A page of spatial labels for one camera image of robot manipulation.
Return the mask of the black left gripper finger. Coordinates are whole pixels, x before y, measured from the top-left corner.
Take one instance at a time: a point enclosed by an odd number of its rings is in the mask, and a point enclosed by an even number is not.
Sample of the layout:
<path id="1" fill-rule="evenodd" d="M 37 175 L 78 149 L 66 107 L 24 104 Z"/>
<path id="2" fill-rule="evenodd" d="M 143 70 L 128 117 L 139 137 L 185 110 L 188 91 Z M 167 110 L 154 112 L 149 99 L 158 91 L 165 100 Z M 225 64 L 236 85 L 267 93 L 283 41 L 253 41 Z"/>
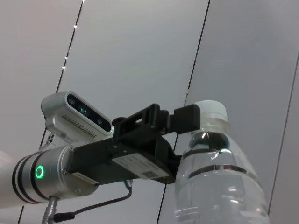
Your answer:
<path id="1" fill-rule="evenodd" d="M 161 110 L 158 104 L 151 104 L 127 118 L 117 118 L 113 123 L 113 140 L 153 140 L 168 133 L 180 135 L 199 130 L 200 108 L 189 105 L 170 114 Z"/>

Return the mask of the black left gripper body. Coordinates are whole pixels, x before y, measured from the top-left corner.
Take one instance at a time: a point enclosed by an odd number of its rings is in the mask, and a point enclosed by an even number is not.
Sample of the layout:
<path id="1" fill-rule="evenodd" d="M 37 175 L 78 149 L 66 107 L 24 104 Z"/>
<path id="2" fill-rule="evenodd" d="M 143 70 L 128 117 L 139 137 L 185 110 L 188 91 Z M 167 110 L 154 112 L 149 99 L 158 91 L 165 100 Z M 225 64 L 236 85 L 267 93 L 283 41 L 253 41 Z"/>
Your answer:
<path id="1" fill-rule="evenodd" d="M 174 183 L 181 155 L 163 137 L 142 146 L 114 144 L 111 138 L 75 147 L 67 162 L 69 173 L 82 174 L 97 185 L 126 180 Z"/>

